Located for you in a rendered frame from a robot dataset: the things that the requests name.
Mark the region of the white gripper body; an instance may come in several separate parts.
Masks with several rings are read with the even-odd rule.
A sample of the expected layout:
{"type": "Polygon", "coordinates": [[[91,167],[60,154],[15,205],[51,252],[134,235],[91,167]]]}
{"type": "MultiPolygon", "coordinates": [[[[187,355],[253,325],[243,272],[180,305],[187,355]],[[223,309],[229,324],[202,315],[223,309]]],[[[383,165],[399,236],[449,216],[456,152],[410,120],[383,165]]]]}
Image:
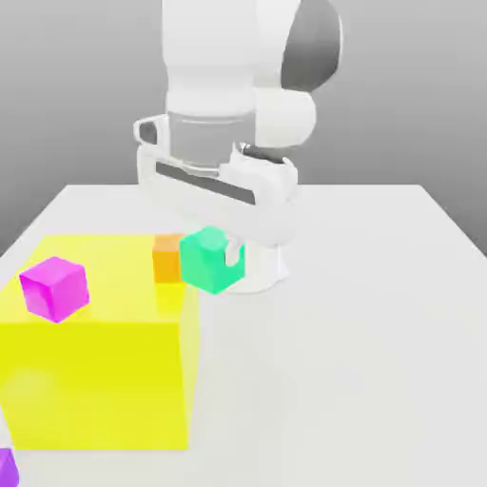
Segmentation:
{"type": "Polygon", "coordinates": [[[152,145],[137,148],[139,187],[151,200],[263,246],[286,244],[296,221],[298,170],[283,157],[278,163],[233,147],[218,171],[186,167],[152,145]]]}

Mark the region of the small green cube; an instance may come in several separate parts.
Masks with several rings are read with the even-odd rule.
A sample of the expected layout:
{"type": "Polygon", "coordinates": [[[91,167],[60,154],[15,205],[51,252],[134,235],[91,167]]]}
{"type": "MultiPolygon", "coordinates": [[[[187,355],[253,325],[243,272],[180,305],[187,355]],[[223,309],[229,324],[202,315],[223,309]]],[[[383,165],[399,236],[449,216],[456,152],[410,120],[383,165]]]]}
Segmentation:
{"type": "Polygon", "coordinates": [[[239,259],[233,266],[225,260],[229,243],[218,227],[207,226],[183,237],[179,242],[181,279],[210,294],[219,294],[245,274],[245,245],[239,250],[239,259]]]}

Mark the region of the small orange cube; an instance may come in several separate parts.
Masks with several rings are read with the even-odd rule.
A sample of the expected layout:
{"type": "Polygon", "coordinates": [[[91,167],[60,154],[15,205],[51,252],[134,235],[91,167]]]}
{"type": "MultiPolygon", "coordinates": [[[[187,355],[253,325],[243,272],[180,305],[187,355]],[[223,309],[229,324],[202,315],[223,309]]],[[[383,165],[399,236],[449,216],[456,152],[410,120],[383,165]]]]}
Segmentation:
{"type": "Polygon", "coordinates": [[[181,281],[179,246],[183,237],[183,234],[164,234],[154,238],[152,262],[155,282],[181,281]]]}

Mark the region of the small magenta cube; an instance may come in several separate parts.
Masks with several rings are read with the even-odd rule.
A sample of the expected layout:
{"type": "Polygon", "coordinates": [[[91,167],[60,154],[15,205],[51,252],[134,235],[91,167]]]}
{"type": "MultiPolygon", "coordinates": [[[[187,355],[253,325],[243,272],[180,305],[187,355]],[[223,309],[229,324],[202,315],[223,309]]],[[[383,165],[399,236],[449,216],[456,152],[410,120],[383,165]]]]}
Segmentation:
{"type": "Polygon", "coordinates": [[[90,301],[85,268],[53,256],[19,275],[27,310],[52,322],[61,322],[90,301]]]}

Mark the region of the small purple cube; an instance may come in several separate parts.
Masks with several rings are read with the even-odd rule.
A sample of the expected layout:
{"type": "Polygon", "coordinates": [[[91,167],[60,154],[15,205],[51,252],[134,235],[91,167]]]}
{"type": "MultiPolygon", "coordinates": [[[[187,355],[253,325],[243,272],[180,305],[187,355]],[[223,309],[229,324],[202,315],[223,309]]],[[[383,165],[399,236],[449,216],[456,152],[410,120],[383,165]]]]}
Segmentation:
{"type": "Polygon", "coordinates": [[[18,487],[19,472],[10,448],[0,448],[0,487],[18,487]]]}

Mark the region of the large yellow box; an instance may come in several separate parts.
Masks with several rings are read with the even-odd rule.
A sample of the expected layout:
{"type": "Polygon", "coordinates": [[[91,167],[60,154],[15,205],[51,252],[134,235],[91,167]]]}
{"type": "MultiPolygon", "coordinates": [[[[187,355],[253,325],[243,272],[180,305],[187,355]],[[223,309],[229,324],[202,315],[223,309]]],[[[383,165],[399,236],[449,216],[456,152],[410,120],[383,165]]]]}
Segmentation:
{"type": "Polygon", "coordinates": [[[185,449],[200,355],[197,290],[157,283],[150,235],[57,235],[26,260],[84,266],[89,304],[31,314],[0,286],[0,408],[18,449],[185,449]]]}

